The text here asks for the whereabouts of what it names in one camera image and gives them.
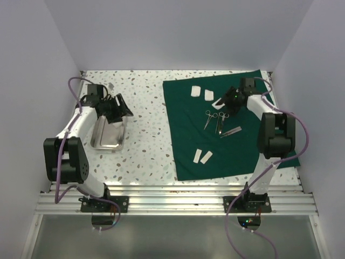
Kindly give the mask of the steel scissors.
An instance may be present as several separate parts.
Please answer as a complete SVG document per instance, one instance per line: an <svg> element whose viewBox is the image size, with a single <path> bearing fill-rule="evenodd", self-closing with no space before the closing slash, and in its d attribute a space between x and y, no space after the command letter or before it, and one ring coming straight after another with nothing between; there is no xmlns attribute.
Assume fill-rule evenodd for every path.
<svg viewBox="0 0 345 259"><path fill-rule="evenodd" d="M218 113L218 120L217 120L217 126L216 126L216 133L221 135L223 126L224 126L224 121L229 117L229 114L224 113L224 112L219 112Z"/></svg>

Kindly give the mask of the white gauze pad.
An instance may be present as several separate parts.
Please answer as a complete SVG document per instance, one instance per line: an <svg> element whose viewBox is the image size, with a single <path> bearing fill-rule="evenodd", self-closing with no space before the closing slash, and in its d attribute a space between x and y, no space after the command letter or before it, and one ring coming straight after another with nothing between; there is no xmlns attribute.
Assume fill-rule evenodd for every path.
<svg viewBox="0 0 345 259"><path fill-rule="evenodd" d="M112 123L112 126L116 129L118 128L121 128L123 126L123 122L115 122L115 123Z"/></svg>
<svg viewBox="0 0 345 259"><path fill-rule="evenodd" d="M191 88L191 96L192 97L199 97L201 94L201 87L200 86L192 86Z"/></svg>
<svg viewBox="0 0 345 259"><path fill-rule="evenodd" d="M212 104L212 107L216 110L220 110L224 104L218 104L218 102L220 101L220 99L216 100L213 104Z"/></svg>
<svg viewBox="0 0 345 259"><path fill-rule="evenodd" d="M205 89L205 91L204 91L204 99L205 99L205 101L213 101L213 99L214 99L213 91Z"/></svg>

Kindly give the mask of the steel forceps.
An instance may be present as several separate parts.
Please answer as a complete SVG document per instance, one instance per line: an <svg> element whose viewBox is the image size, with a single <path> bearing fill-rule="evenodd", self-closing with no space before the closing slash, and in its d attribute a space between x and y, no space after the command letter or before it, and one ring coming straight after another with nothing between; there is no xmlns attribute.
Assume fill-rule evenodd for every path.
<svg viewBox="0 0 345 259"><path fill-rule="evenodd" d="M205 114L208 116L208 118L207 118L207 121L206 121L206 123L205 123L205 125L204 125L204 130L206 130L206 128L207 128L207 126L208 126L208 124L210 123L210 121L211 121L212 118L217 118L217 117L218 117L218 113L211 113L210 110L207 110L207 111L205 112Z"/></svg>

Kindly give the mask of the green surgical drape cloth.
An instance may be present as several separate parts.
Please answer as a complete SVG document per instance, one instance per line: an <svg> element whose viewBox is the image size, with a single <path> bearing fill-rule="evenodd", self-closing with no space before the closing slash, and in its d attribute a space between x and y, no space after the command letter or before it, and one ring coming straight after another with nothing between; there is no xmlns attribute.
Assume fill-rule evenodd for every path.
<svg viewBox="0 0 345 259"><path fill-rule="evenodd" d="M204 91L221 98L242 78L262 78L259 70L163 82L172 151L179 181L207 180L253 173L259 158L260 120L242 107L235 116L209 118L217 113Z"/></svg>

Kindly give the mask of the white gauze strip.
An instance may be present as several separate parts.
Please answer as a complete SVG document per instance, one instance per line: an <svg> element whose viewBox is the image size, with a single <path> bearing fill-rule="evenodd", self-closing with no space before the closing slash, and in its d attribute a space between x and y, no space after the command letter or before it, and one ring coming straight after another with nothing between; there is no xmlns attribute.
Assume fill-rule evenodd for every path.
<svg viewBox="0 0 345 259"><path fill-rule="evenodd" d="M194 156L194 159L193 159L194 163L199 163L201 154L202 154L202 150L201 149L196 149L195 156Z"/></svg>
<svg viewBox="0 0 345 259"><path fill-rule="evenodd" d="M208 151L201 159L200 163L206 164L207 161L212 157L213 153L211 151Z"/></svg>

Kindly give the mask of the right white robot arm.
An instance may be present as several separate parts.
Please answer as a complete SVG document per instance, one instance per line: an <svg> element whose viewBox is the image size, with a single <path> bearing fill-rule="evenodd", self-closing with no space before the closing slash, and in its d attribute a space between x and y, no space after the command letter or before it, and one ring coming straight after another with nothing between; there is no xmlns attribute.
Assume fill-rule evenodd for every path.
<svg viewBox="0 0 345 259"><path fill-rule="evenodd" d="M231 115L236 115L242 107L246 107L260 120L258 162L253 175L234 202L240 203L247 212L252 212L259 204L265 203L275 171L282 159L287 158L295 148L295 118L279 110L266 98L269 91L258 91L257 79L260 78L241 78L238 88L232 86L216 102L216 105L224 105Z"/></svg>

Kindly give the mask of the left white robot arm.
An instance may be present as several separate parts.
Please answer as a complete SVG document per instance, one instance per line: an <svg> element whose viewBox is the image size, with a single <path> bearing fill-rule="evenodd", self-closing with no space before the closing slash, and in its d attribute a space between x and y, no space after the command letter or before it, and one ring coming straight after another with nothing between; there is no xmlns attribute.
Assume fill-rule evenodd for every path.
<svg viewBox="0 0 345 259"><path fill-rule="evenodd" d="M65 193L60 193L60 185L69 184L93 199L93 206L100 212L111 208L112 198L108 187L89 172L89 163L83 140L89 129L100 117L107 122L123 122L133 116L122 94L112 96L104 85L88 83L88 94L77 98L74 116L55 138L47 138L43 143L47 177L56 183L54 201L59 203Z"/></svg>

